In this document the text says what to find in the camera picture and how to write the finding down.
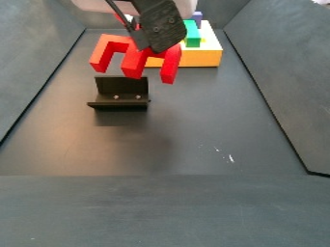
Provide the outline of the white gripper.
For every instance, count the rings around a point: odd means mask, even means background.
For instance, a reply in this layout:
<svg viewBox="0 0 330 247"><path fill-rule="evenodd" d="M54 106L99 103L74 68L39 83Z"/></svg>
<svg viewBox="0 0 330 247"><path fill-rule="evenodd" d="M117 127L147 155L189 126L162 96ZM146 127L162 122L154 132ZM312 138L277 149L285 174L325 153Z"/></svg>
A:
<svg viewBox="0 0 330 247"><path fill-rule="evenodd" d="M113 0L125 14L138 15L137 7L129 0ZM199 0L173 0L181 16L190 18L195 12ZM87 12L110 13L115 11L106 3L106 0L71 0L74 5Z"/></svg>

